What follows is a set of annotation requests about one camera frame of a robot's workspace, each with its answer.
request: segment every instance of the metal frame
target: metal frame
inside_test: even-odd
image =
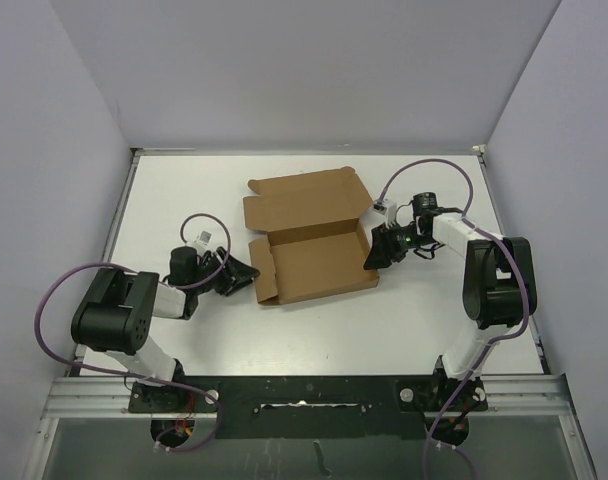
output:
[[[335,144],[335,145],[320,145],[319,148],[314,148],[311,146],[302,146],[302,148],[297,148],[297,146],[288,146],[285,148],[232,148],[232,149],[215,149],[211,147],[203,147],[203,148],[143,148],[137,149],[135,151],[135,155],[139,157],[191,157],[197,155],[203,156],[214,156],[214,157],[222,157],[227,155],[243,155],[243,156],[271,156],[271,155],[328,155],[328,156],[338,156],[338,155],[382,155],[382,156],[394,156],[394,155],[426,155],[427,157],[435,157],[435,156],[451,156],[451,155],[476,155],[476,152],[472,152],[470,149],[454,149],[454,150],[415,150],[413,152],[409,152],[408,149],[404,147],[394,148],[394,149],[382,149],[382,148],[374,148],[372,150],[367,150],[364,148],[364,145],[353,145],[353,144]]]
[[[552,375],[501,375],[482,377],[489,410],[469,416],[561,416],[572,413],[563,377]],[[44,418],[175,418],[169,414],[129,413],[131,392],[121,378],[57,378],[49,393]],[[197,418],[215,418],[214,413]]]
[[[502,221],[502,216],[497,209],[497,200],[493,193],[493,188],[488,181],[488,172],[486,171],[486,158],[484,157],[486,146],[479,146],[480,153],[477,154],[477,158],[480,162],[480,169],[482,171],[482,176],[484,177],[484,183],[486,183],[486,189],[488,190],[489,197],[491,198],[491,205],[493,207],[493,212],[495,213],[495,218],[497,219],[497,224],[500,227],[500,233],[502,235],[506,235],[506,229],[504,227],[504,222]],[[533,336],[533,342],[535,343],[535,349],[540,357],[540,363],[542,364],[542,370],[544,373],[551,373],[551,369],[548,364],[548,360],[546,359],[546,355],[544,354],[544,346],[542,345],[542,337],[540,335],[539,328],[537,326],[536,315],[531,316],[531,321],[529,322],[529,326],[531,327],[531,335]]]
[[[343,150],[296,153],[346,155],[353,152]],[[135,152],[102,255],[104,261],[109,261],[113,254],[140,157],[146,155],[195,154],[224,155],[226,153],[198,152],[195,150],[137,150]],[[248,154],[258,154],[258,152],[248,152]],[[503,230],[500,216],[495,208],[495,200],[488,184],[484,158],[479,154],[478,157],[480,158],[480,167],[484,179],[491,193],[491,201],[498,223]],[[538,345],[541,358],[545,362],[546,359],[541,349],[537,331],[534,332],[534,339]],[[78,348],[75,356],[83,358],[83,355],[84,349]],[[572,408],[571,397],[564,377],[553,375],[494,375],[483,377],[482,380],[486,388],[489,410],[486,412],[471,412],[470,416],[557,416],[577,478],[579,480],[595,480],[597,478],[577,417]],[[142,419],[175,417],[174,414],[128,413],[129,397],[130,392],[124,387],[121,378],[108,376],[56,378],[53,381],[37,437],[24,471],[24,480],[42,479],[61,418]],[[196,418],[210,422],[214,420],[215,414],[197,414]]]

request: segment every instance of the cardboard box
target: cardboard box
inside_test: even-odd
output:
[[[266,233],[249,244],[261,304],[287,304],[373,288],[363,269],[369,244],[359,218],[373,203],[351,167],[250,180],[246,227]]]

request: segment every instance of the white wall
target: white wall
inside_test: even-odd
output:
[[[488,140],[558,3],[52,0],[132,146],[415,153]]]
[[[48,285],[100,258],[130,152],[47,0],[0,0],[0,479],[21,476],[56,372],[33,339]],[[47,339],[70,353],[83,293],[49,309]]]
[[[564,0],[493,134],[488,172],[532,242],[547,356],[608,479],[608,0]]]

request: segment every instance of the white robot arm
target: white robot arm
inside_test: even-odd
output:
[[[437,246],[446,246],[465,260],[462,298],[470,320],[460,327],[455,343],[441,355],[446,377],[461,380],[489,341],[508,333],[522,319],[519,288],[497,245],[467,225],[461,211],[438,207],[431,192],[414,196],[412,205],[413,221],[407,226],[397,224],[396,204],[388,200],[376,203],[364,215],[362,226],[372,232],[371,252],[364,268],[387,268],[405,258],[408,250],[423,258],[427,257],[421,252],[434,256]],[[537,293],[530,245],[523,238],[495,236],[507,246],[520,268],[532,314]],[[472,379],[480,376],[482,366],[483,362],[475,368]]]
[[[198,253],[193,246],[174,249],[170,274],[165,278],[168,284],[160,282],[157,273],[100,269],[73,317],[73,340],[142,375],[140,383],[153,386],[159,384],[147,379],[176,379],[181,364],[149,336],[151,320],[188,320],[202,293],[215,290],[229,296],[250,285],[259,271],[230,255],[222,266],[225,253],[222,248],[215,253],[203,249]]]

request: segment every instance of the black mounting plate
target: black mounting plate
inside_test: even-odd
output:
[[[435,412],[435,377],[416,376],[231,376],[191,377],[184,383],[215,390],[223,406],[218,439],[245,438],[360,438],[396,435],[402,439],[426,436],[424,413]],[[185,391],[178,400],[155,403],[150,388],[134,383],[131,413],[185,413]],[[400,392],[410,388],[414,401],[404,402]],[[452,411],[462,411],[466,395]],[[486,410],[483,402],[476,410]],[[214,405],[196,398],[194,413],[212,413]]]

